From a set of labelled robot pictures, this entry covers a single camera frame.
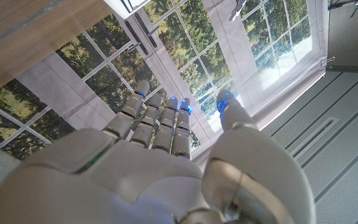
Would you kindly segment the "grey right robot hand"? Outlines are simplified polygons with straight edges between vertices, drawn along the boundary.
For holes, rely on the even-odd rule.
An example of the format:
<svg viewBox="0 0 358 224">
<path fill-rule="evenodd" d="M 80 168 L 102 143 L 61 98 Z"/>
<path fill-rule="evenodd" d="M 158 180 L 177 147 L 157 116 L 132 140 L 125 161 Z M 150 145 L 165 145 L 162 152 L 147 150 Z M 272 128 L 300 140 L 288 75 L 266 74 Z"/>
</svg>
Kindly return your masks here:
<svg viewBox="0 0 358 224">
<path fill-rule="evenodd" d="M 134 120 L 142 80 L 102 130 L 79 129 L 26 158 L 0 183 L 0 223 L 314 223 L 308 179 L 228 90 L 223 133 L 206 165 L 190 156 L 189 99 L 161 97 Z"/>
</svg>

